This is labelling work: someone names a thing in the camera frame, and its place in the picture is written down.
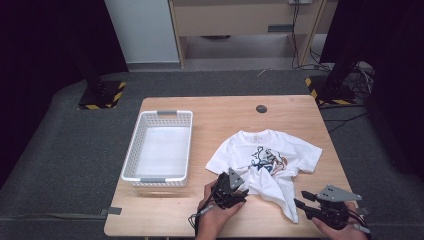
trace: yellow and black hazard tape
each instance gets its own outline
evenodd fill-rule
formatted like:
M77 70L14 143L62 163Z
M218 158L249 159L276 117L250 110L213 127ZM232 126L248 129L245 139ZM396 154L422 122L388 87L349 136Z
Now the yellow and black hazard tape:
M117 92L115 94L115 97L113 98L113 101L111 103L107 104L85 104L85 105L79 105L80 110L96 110L96 109L103 109L103 108L115 108L118 104L119 99L122 96L122 92L124 91L126 83L121 82Z
M356 104L356 101L353 99L331 99L331 100L322 100L320 96L318 96L317 90L312 85L312 81L310 78L305 79L306 86L308 86L309 92L311 96L315 99L315 102L318 106L323 104Z

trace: gray carpet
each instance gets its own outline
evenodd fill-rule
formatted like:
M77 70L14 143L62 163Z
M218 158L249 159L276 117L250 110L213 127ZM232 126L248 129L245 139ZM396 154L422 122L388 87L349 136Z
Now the gray carpet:
M59 91L0 192L1 239L114 239L104 220L11 219L39 213L97 214L110 206L137 113L146 97L309 94L304 79L318 71L118 73L127 83L115 109L77 110L86 88ZM322 110L348 119L363 107ZM329 130L342 122L327 122ZM424 184L394 169L367 116L347 122L331 138L374 239L423 239Z

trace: wooden desk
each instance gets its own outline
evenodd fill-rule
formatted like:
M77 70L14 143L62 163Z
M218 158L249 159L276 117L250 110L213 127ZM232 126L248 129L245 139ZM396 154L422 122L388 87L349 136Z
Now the wooden desk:
M266 113L258 113L265 105ZM239 130L259 132L272 129L299 137L323 149L315 172L300 172L293 178L296 196L300 191L321 191L333 184L351 191L321 114L311 96L240 96L147 98L145 110L193 111L193 134L189 177L182 197L148 197L130 183L118 181L112 207L122 208L120 215L109 215L105 233L109 236L192 237L194 230L187 218L195 213L203 198L204 185L217 176L205 169L220 144ZM225 226L222 237L322 237L303 211L294 224L281 209L259 196L248 196L247 203Z
M301 4L293 32L295 5L288 0L169 0L182 66L190 36L276 33L295 34L298 62L306 64L315 34L328 32L337 3L313 0ZM278 30L269 30L269 26Z

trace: white basket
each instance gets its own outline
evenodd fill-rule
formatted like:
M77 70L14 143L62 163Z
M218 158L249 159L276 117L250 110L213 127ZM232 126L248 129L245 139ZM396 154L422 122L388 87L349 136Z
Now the white basket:
M135 187L184 187L192 122L191 111L141 112L121 178Z

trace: wooden tabletop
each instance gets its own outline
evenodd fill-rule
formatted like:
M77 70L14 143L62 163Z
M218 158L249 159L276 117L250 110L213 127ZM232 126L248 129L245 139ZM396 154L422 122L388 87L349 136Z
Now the wooden tabletop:
M266 113L256 111L258 105ZM187 187L180 195L146 194L131 183L118 180L111 207L122 208L120 215L109 214L104 231L109 236L193 237L187 221L203 198L204 185L217 175L205 169L222 142L240 130L260 132L271 129L286 132L323 149L312 174L299 172L293 178L296 198L300 191L320 192L327 184L351 191L333 143L311 96L231 96L147 98L141 111L190 110L193 112L192 143ZM225 226L221 237L322 237L297 211L299 223L284 216L273 202L249 195L247 203ZM309 206L317 206L305 200Z

